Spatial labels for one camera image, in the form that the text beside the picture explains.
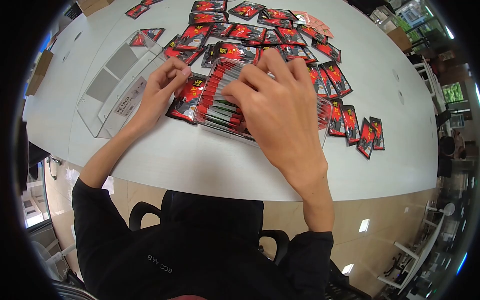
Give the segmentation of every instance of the chair armrest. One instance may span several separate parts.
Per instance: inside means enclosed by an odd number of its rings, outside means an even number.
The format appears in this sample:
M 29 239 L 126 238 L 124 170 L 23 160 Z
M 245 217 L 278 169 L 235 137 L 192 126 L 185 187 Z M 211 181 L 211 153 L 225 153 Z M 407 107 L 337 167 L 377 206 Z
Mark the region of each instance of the chair armrest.
M 145 214 L 149 213 L 160 218 L 161 210 L 156 206 L 143 201 L 135 204 L 130 212 L 130 217 L 128 218 L 128 228 L 130 228 L 131 231 L 139 230 L 142 223 L 142 218 Z
M 275 240 L 276 253 L 273 262 L 278 265 L 285 254 L 287 254 L 288 243 L 290 242 L 288 235 L 282 230 L 269 229 L 260 231 L 259 237 L 269 237 Z

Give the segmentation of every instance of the brown box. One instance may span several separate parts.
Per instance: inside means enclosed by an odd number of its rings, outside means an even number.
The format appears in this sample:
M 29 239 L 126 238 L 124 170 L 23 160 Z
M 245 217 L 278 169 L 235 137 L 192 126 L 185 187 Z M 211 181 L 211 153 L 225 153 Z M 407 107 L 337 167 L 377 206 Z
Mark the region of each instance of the brown box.
M 114 0 L 78 0 L 78 6 L 84 12 L 85 17 L 110 5 Z
M 397 27 L 394 30 L 390 31 L 387 34 L 392 41 L 402 50 L 403 52 L 412 48 L 412 42 L 410 42 L 407 34 L 401 27 Z
M 40 83 L 42 83 L 42 80 L 47 73 L 48 65 L 50 65 L 52 57 L 52 52 L 46 49 L 43 50 L 42 55 L 40 55 L 40 58 L 32 71 L 32 75 L 30 76 L 27 91 L 25 92 L 26 96 L 35 95 Z

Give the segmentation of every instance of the wrist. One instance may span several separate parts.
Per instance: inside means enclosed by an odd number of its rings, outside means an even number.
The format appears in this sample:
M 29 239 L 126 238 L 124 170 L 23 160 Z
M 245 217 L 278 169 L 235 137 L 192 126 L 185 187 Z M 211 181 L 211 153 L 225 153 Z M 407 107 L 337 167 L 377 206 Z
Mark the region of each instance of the wrist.
M 289 168 L 288 171 L 282 173 L 302 199 L 308 200 L 315 197 L 325 182 L 328 187 L 328 163 L 325 157 L 302 160 L 295 165 L 295 168 Z

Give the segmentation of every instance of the right hand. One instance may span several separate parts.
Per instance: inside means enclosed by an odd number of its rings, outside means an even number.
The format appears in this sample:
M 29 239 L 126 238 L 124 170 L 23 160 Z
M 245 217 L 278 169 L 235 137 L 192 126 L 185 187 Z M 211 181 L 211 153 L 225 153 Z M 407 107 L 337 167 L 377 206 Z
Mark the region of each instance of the right hand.
M 272 165 L 302 198 L 308 197 L 326 176 L 328 165 L 318 137 L 317 96 L 305 61 L 285 63 L 275 49 L 267 49 L 258 65 L 243 67 L 222 95 L 241 108 L 248 131 Z

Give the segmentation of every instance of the desk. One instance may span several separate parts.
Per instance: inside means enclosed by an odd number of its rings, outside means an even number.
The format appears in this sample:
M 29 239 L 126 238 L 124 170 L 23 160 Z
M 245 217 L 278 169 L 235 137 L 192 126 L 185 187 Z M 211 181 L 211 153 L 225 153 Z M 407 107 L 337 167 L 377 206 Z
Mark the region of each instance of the desk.
M 435 231 L 432 233 L 432 236 L 430 236 L 428 241 L 425 243 L 425 247 L 423 247 L 423 249 L 422 249 L 422 251 L 419 255 L 413 253 L 412 251 L 410 251 L 410 249 L 402 246 L 398 242 L 394 243 L 395 246 L 397 246 L 399 249 L 405 251 L 405 253 L 407 253 L 408 255 L 413 257 L 413 259 L 414 259 L 414 263 L 412 264 L 412 266 L 410 268 L 410 271 L 408 271 L 407 277 L 403 280 L 401 285 L 398 284 L 398 283 L 392 282 L 390 280 L 387 280 L 383 276 L 378 276 L 377 279 L 386 283 L 386 284 L 389 284 L 389 285 L 391 285 L 395 288 L 399 288 L 400 291 L 398 292 L 398 294 L 400 294 L 403 291 L 403 289 L 407 286 L 407 284 L 413 279 L 413 277 L 418 272 L 418 270 L 420 270 L 421 266 L 423 265 L 423 263 L 427 259 L 428 254 L 430 254 L 430 251 L 432 250 L 433 245 L 435 244 L 435 241 L 437 240 L 438 235 L 440 234 L 440 230 L 442 228 L 442 224 L 444 222 L 444 219 L 445 219 L 445 215 L 442 216 L 442 218 L 440 219 L 440 222 L 438 224 L 435 224 L 435 226 L 436 226 Z
M 116 0 L 88 18 L 83 14 L 77 17 L 59 35 L 46 77 L 36 95 L 26 101 L 24 119 L 30 141 L 84 166 L 107 140 L 93 138 L 80 119 L 76 112 L 80 96 L 134 30 L 166 28 L 158 41 L 162 46 L 181 34 L 192 2 L 164 0 L 133 20 L 124 13 L 138 0 Z M 324 152 L 333 199 L 367 199 L 434 188 L 437 134 L 430 93 L 391 39 L 343 1 L 260 2 L 267 7 L 308 11 L 330 26 L 336 36 L 331 43 L 342 50 L 340 68 L 354 89 L 344 102 L 355 105 L 360 123 L 363 117 L 382 119 L 386 150 L 375 151 L 370 161 L 355 147 L 346 147 L 345 139 L 327 138 Z M 228 8 L 238 3 L 228 2 Z M 256 19 L 247 23 L 256 24 Z M 246 23 L 235 16 L 230 16 L 230 21 Z M 210 37 L 207 43 L 217 41 Z M 329 61 L 319 51 L 311 51 L 320 62 Z M 200 67 L 201 60 L 192 70 L 208 74 L 209 69 Z M 211 196 L 300 200 L 260 149 L 166 117 L 130 147 L 112 176 Z

